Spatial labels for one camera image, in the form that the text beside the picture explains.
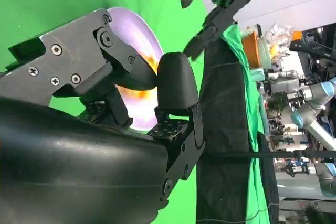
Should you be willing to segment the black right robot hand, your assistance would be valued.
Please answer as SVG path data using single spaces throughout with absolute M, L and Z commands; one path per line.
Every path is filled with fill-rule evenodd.
M 204 147 L 186 55 L 100 8 L 10 48 L 1 223 L 151 223 Z

